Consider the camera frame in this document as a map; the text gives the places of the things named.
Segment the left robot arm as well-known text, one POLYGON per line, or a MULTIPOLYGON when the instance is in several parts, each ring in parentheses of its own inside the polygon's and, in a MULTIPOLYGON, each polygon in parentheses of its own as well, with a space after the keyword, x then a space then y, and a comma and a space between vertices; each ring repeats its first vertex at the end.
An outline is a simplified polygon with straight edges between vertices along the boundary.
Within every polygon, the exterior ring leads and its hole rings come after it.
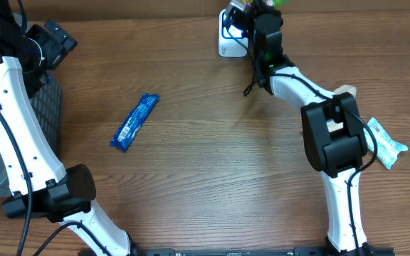
POLYGON ((17 22, 0 1, 0 155, 11 191, 2 208, 9 218, 47 218, 70 228, 95 255, 138 255, 130 235, 97 202, 89 168, 64 167, 30 102, 76 44, 55 21, 17 22))

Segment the green Haribo candy bag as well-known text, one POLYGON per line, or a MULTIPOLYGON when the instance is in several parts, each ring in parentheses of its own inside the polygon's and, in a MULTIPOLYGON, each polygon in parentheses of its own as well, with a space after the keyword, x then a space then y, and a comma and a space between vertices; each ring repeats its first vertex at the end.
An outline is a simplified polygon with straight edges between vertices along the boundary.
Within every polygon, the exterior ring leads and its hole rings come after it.
POLYGON ((252 6, 254 4, 264 3, 266 6, 278 8, 288 3, 289 0, 242 0, 241 2, 246 6, 252 6))

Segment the brown nut snack bag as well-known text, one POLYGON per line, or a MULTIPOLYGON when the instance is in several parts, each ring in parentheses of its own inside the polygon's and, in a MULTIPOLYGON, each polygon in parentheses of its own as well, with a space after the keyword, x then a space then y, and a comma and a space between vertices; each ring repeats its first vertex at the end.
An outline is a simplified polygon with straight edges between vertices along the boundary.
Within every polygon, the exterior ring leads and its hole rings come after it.
MULTIPOLYGON (((342 93, 348 92, 348 93, 351 94, 353 97, 356 97, 356 95, 357 95, 357 88, 356 88, 355 86, 353 86, 353 85, 341 85, 340 87, 338 87, 337 89, 335 89, 333 92, 334 92, 336 95, 340 95, 340 94, 342 94, 342 93)), ((320 99, 319 96, 314 96, 314 100, 316 100, 315 102, 319 102, 319 101, 318 101, 319 99, 320 99)), ((340 112, 340 107, 339 107, 339 106, 335 105, 335 106, 333 106, 333 107, 337 107, 337 110, 335 110, 335 112, 338 112, 338 113, 340 112)), ((334 121, 333 118, 327 120, 327 129, 328 129, 328 132, 330 132, 330 133, 331 133, 331 132, 336 132, 336 131, 342 129, 343 127, 344 127, 344 125, 343 125, 342 122, 339 122, 339 123, 338 123, 338 122, 334 121)), ((303 127, 302 127, 301 130, 300 130, 300 135, 301 135, 302 137, 304 137, 303 127)))

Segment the teal wipes packet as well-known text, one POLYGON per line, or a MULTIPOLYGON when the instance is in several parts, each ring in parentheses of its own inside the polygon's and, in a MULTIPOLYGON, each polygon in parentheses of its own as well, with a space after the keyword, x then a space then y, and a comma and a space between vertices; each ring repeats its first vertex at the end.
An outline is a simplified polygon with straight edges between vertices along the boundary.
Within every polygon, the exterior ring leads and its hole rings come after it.
POLYGON ((408 151, 408 147, 394 141, 374 117, 368 121, 367 125, 376 139, 378 159, 387 169, 391 169, 398 155, 403 151, 408 151))

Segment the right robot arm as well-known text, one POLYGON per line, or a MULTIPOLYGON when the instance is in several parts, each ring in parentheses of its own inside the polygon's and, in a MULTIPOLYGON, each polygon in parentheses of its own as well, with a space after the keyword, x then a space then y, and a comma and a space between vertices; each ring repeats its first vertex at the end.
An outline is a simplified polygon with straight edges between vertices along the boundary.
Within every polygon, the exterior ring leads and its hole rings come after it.
POLYGON ((241 30, 252 47, 251 84, 300 111, 305 154, 325 187, 327 255, 371 255, 357 187, 368 147, 355 97, 323 89, 301 74, 283 52, 283 19, 276 8, 265 1, 231 1, 225 14, 223 25, 241 30))

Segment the blue snack packet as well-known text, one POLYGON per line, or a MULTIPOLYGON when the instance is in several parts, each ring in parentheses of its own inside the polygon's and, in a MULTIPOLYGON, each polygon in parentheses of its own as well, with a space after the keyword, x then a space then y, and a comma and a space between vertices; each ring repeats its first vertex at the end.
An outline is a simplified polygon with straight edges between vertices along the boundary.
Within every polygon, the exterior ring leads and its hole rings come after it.
POLYGON ((125 121, 115 132, 110 141, 110 146, 117 147, 126 152, 158 102, 159 95, 143 94, 137 106, 127 115, 125 121))

